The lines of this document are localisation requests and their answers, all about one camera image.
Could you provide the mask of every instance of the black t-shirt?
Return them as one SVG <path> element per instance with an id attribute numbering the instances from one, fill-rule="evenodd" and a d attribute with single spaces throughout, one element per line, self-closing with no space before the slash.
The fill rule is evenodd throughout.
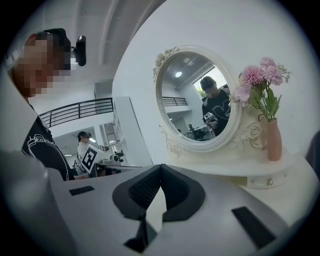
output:
<path id="1" fill-rule="evenodd" d="M 229 107 L 229 94 L 225 90 L 220 89 L 220 93 L 216 98 L 204 98 L 203 101 L 203 115 L 210 112 L 218 119 L 218 124 L 214 129 L 215 136 L 218 136 L 225 129 L 229 120 L 231 110 Z"/>
<path id="2" fill-rule="evenodd" d="M 26 155 L 40 160 L 45 167 L 57 169 L 64 181 L 75 179 L 76 171 L 69 167 L 64 154 L 59 150 L 51 132 L 44 126 L 39 116 L 29 130 L 21 150 Z"/>

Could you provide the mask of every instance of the black railing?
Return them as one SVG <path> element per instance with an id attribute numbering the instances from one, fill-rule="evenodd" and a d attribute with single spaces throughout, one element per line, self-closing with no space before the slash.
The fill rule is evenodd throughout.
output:
<path id="1" fill-rule="evenodd" d="M 48 127 L 52 127 L 72 120 L 113 111 L 112 98 L 99 98 L 58 107 L 39 116 Z"/>
<path id="2" fill-rule="evenodd" d="M 188 106 L 185 98 L 162 97 L 162 102 L 164 107 Z"/>

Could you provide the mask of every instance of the small drawer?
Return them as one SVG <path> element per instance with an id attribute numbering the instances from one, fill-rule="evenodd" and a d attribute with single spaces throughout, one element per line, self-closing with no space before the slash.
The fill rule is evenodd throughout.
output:
<path id="1" fill-rule="evenodd" d="M 250 189 L 271 189 L 287 182 L 289 169 L 264 176 L 248 176 L 246 186 Z"/>

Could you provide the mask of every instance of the oval mirror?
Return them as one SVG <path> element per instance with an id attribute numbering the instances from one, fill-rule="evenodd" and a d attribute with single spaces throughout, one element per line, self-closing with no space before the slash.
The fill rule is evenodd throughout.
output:
<path id="1" fill-rule="evenodd" d="M 173 56 L 161 74 L 164 111 L 180 135 L 210 141 L 225 129 L 231 112 L 224 75 L 202 56 Z"/>

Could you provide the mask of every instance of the vanity mirror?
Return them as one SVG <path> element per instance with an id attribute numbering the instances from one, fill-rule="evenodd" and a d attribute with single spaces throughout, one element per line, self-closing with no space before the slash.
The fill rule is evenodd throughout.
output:
<path id="1" fill-rule="evenodd" d="M 153 70 L 164 129 L 184 148 L 209 152 L 237 130 L 242 108 L 229 100 L 237 76 L 216 54 L 197 46 L 160 53 Z"/>

